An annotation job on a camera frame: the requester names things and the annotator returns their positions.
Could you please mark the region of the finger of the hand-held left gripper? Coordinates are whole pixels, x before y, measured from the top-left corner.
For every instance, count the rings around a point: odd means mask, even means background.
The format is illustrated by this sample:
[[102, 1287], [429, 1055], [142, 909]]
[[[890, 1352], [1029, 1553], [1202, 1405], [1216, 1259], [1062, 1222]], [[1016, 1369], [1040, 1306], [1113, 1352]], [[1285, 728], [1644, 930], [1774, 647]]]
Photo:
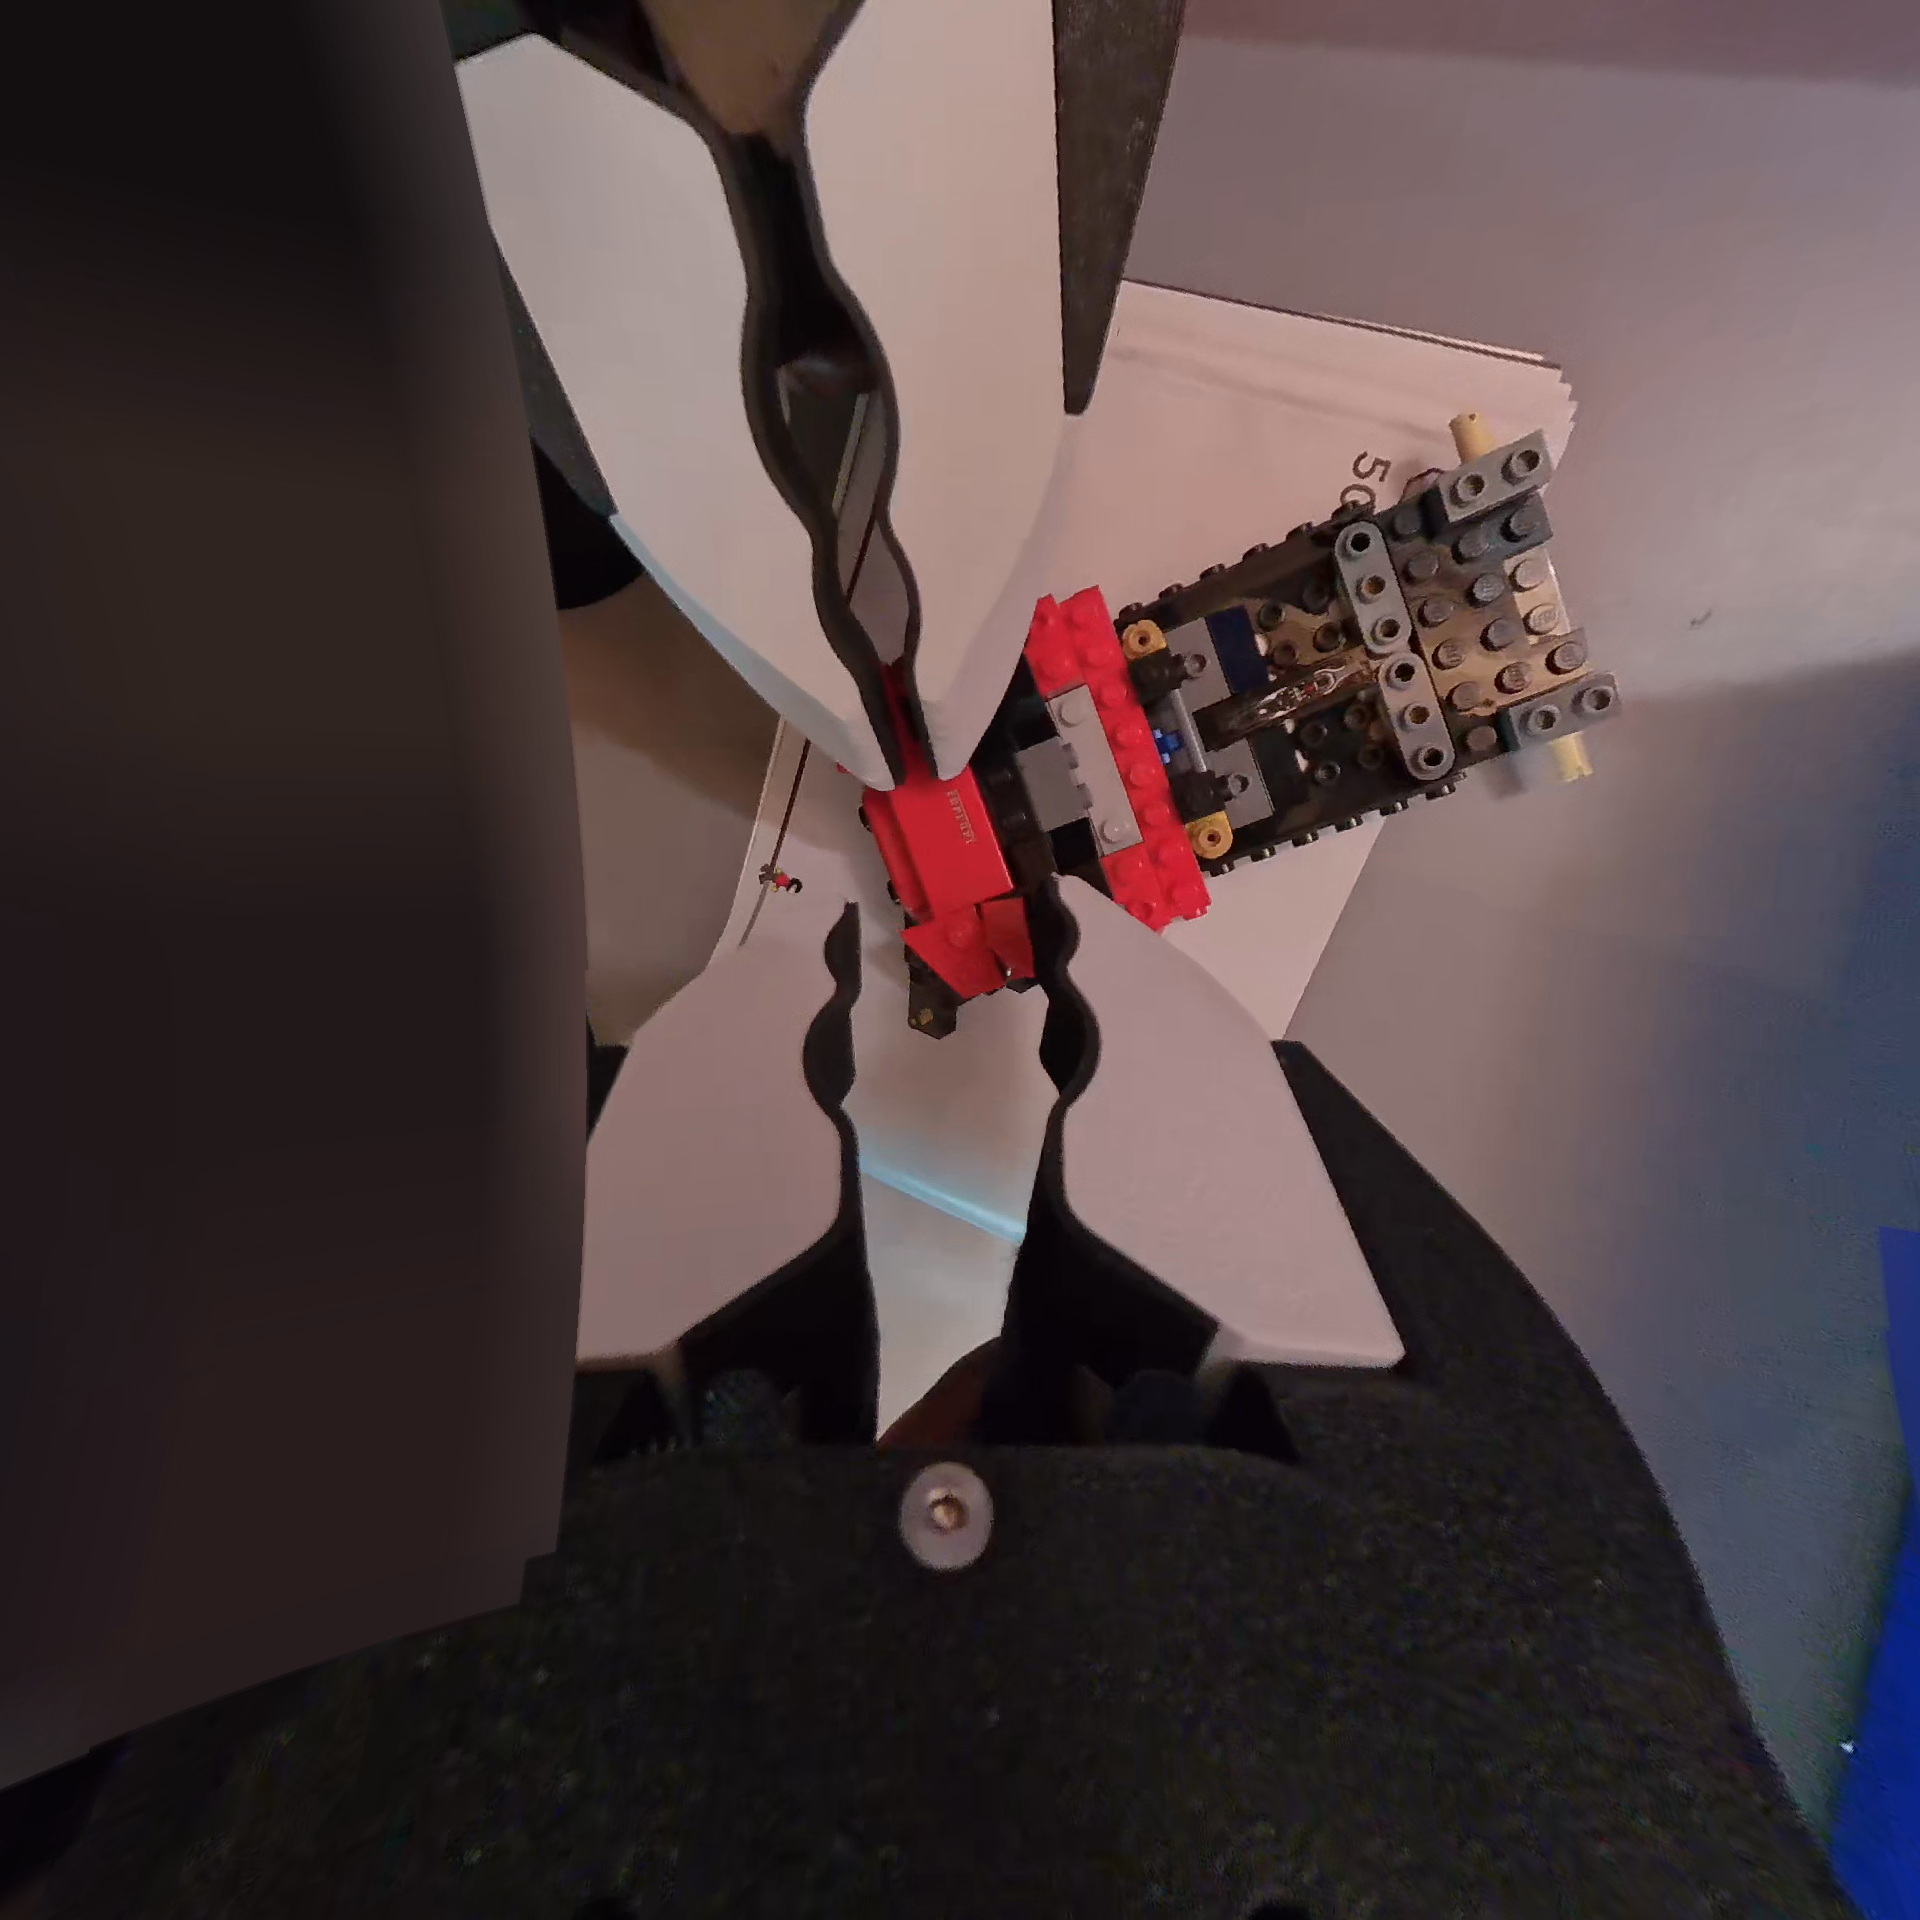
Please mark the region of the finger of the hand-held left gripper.
[[644, 25], [526, 33], [457, 63], [493, 241], [642, 571], [858, 783], [902, 741], [837, 528], [776, 391], [778, 225], [741, 144]]
[[1055, 111], [1046, 2], [858, 6], [807, 97], [822, 241], [890, 387], [886, 527], [944, 775], [1012, 677], [1001, 599], [1065, 430]]

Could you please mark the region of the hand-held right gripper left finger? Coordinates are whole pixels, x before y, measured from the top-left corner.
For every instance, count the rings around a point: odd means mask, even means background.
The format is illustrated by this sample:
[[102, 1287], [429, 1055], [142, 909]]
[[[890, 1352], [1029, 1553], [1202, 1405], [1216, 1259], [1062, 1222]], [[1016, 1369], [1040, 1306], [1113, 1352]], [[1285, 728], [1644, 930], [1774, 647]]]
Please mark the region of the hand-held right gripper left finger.
[[878, 1418], [861, 1217], [855, 910], [721, 952], [631, 1037], [588, 1141], [578, 1367], [685, 1408], [730, 1374], [802, 1419]]

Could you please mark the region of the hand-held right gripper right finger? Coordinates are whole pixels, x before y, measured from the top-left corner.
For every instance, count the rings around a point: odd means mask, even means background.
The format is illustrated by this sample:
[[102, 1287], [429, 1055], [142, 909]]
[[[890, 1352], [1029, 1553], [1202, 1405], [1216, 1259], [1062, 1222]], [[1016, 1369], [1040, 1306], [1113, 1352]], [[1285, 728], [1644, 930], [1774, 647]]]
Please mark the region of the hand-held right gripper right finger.
[[1088, 886], [1033, 905], [1053, 1088], [1015, 1259], [1015, 1416], [1177, 1419], [1264, 1373], [1390, 1385], [1405, 1341], [1274, 1043]]

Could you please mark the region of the red and black lego car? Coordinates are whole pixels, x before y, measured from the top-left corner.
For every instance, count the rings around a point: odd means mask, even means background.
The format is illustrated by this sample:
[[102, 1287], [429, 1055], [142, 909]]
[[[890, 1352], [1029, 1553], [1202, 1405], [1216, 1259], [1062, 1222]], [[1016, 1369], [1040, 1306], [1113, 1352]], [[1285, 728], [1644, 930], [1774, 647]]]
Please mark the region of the red and black lego car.
[[1079, 879], [1152, 930], [1232, 870], [1440, 800], [1474, 768], [1612, 718], [1616, 677], [1562, 609], [1542, 435], [1253, 547], [1110, 613], [1042, 597], [959, 775], [912, 760], [858, 822], [902, 910], [904, 1023], [1034, 984], [1029, 905]]

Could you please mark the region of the lego instruction booklet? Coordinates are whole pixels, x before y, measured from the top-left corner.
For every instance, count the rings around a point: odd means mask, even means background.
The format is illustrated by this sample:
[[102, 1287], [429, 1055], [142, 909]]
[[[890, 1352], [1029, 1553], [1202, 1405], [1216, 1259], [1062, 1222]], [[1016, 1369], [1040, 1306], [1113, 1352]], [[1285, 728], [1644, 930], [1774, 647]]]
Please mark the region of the lego instruction booklet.
[[[1541, 357], [1285, 317], [1125, 282], [1088, 413], [1068, 423], [1002, 610], [1101, 590], [1110, 610], [1188, 586], [1372, 489], [1455, 459], [1448, 423], [1568, 454], [1577, 402]], [[1001, 1328], [1053, 1088], [1040, 993], [994, 994], [945, 1041], [904, 1018], [897, 912], [857, 785], [778, 726], [721, 944], [790, 909], [857, 901], [855, 1126], [880, 1318], [880, 1426]]]

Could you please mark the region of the person's right hand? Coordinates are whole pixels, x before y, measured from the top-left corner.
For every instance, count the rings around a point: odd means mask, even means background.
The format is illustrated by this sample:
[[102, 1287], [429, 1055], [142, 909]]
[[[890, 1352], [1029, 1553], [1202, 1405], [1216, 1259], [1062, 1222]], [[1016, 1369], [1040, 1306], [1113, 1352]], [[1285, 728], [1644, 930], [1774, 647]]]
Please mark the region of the person's right hand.
[[997, 1445], [1020, 1430], [1024, 1391], [1016, 1362], [1001, 1341], [990, 1341], [949, 1367], [935, 1385], [901, 1413], [878, 1448], [920, 1455], [953, 1455]]

